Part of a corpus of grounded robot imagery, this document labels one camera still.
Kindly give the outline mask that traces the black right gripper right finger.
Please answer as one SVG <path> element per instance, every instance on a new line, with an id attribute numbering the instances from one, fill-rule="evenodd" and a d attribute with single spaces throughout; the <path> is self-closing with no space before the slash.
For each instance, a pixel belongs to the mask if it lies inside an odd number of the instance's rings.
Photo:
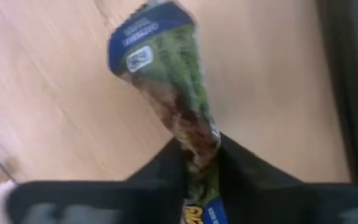
<path id="1" fill-rule="evenodd" d="M 302 181 L 225 134 L 218 163 L 229 224 L 358 224 L 358 184 Z"/>

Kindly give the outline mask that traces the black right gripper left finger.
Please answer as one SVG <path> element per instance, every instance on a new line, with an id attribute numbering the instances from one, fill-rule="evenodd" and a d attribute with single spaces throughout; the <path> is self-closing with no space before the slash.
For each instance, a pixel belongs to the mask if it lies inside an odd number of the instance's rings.
<path id="1" fill-rule="evenodd" d="M 172 139 L 126 180 L 32 181 L 4 202 L 9 224 L 180 224 L 184 160 Z"/>

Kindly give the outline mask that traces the green granola bar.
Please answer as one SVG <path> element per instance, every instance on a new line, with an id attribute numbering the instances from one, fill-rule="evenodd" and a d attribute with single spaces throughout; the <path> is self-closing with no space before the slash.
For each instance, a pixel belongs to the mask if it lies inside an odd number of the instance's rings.
<path id="1" fill-rule="evenodd" d="M 219 187 L 221 135 L 192 17 L 176 0 L 147 0 L 112 32 L 108 65 L 140 92 L 180 144 L 188 173 L 181 224 L 229 224 Z"/>

